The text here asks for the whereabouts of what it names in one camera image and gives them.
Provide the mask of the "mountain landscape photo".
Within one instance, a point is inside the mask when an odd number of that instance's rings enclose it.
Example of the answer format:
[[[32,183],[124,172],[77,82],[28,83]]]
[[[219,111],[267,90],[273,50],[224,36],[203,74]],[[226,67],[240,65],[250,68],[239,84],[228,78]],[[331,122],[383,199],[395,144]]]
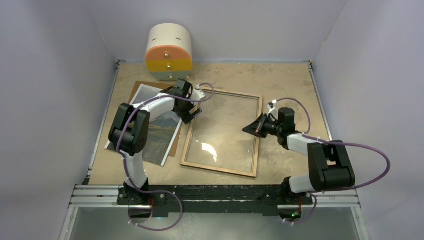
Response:
[[[139,104],[153,98],[161,90],[159,88],[141,85],[138,95],[135,98],[135,103],[133,104]],[[163,167],[169,157],[173,142],[177,138],[179,139],[181,125],[181,118],[173,111],[152,118],[149,123],[148,140],[142,151],[143,160]]]

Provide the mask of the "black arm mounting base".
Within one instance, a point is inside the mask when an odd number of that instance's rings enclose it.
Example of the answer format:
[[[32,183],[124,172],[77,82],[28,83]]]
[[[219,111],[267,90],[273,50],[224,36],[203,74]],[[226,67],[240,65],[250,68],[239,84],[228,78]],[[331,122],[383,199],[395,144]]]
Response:
[[[142,192],[125,184],[118,188],[117,204],[145,206],[154,218],[180,212],[291,218],[300,215],[301,207],[313,206],[313,200],[305,193],[290,193],[281,184],[148,185]]]

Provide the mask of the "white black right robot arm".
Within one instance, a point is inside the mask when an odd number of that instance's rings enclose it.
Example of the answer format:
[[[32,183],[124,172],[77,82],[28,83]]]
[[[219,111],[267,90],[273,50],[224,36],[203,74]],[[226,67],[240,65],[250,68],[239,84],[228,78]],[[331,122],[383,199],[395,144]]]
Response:
[[[345,189],[355,185],[356,176],[343,143],[325,143],[306,138],[296,129],[295,111],[291,108],[280,108],[277,118],[263,113],[242,131],[258,138],[275,136],[284,149],[307,157],[308,173],[286,177],[281,184],[280,196],[288,204],[306,193]]]

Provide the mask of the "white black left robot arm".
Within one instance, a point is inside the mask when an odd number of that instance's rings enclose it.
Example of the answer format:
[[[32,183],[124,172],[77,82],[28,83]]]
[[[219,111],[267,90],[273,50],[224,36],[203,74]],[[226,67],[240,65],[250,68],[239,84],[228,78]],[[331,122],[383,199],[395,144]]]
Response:
[[[174,86],[161,90],[155,96],[136,104],[122,103],[116,112],[108,134],[108,140],[121,155],[125,172],[124,188],[138,205],[149,199],[148,177],[144,170],[142,151],[148,142],[151,120],[167,112],[173,112],[188,124],[201,110],[198,103],[210,98],[201,89],[185,79],[178,79]]]

